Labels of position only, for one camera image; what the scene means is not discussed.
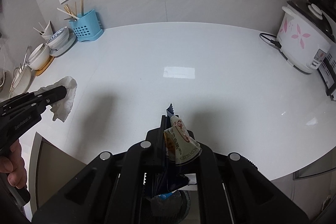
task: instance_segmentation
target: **white rice cooker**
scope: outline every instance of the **white rice cooker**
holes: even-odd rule
[[[287,62],[306,73],[314,72],[335,43],[322,11],[305,0],[288,1],[277,40]]]

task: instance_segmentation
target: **white paper towel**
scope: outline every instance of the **white paper towel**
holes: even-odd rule
[[[66,76],[53,85],[41,87],[35,94],[40,94],[60,85],[66,87],[67,95],[64,99],[51,104],[50,110],[54,113],[54,116],[52,118],[53,121],[56,121],[56,119],[60,119],[62,122],[65,122],[74,104],[74,98],[77,88],[77,82],[75,79],[73,79],[71,76]]]

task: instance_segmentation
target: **black cable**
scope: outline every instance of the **black cable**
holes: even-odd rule
[[[259,37],[260,37],[261,39],[264,38],[264,39],[268,40],[270,43],[272,43],[273,45],[275,45],[276,47],[281,48],[281,44],[280,44],[279,41],[269,39],[269,38],[265,37],[265,35],[268,35],[268,36],[270,36],[270,37],[277,38],[275,35],[272,35],[272,34],[269,34],[269,33],[264,33],[264,32],[261,32],[261,33],[259,34]]]

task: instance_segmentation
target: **rice cooker lid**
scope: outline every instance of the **rice cooker lid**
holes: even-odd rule
[[[317,16],[313,14],[314,9],[309,6],[311,3],[305,0],[290,0],[287,3],[293,7],[296,11],[298,11],[301,15],[303,15],[306,19],[312,22],[315,26],[317,26],[327,37],[330,38],[332,42],[335,42],[335,37],[333,35],[333,30],[327,20],[327,18],[322,14],[322,19],[319,19]]]

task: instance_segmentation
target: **orange coaster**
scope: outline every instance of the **orange coaster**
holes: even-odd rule
[[[52,63],[52,61],[54,61],[54,59],[55,59],[55,57],[50,56],[48,62],[44,65],[44,67],[35,72],[35,76],[40,76],[49,67],[49,65]]]

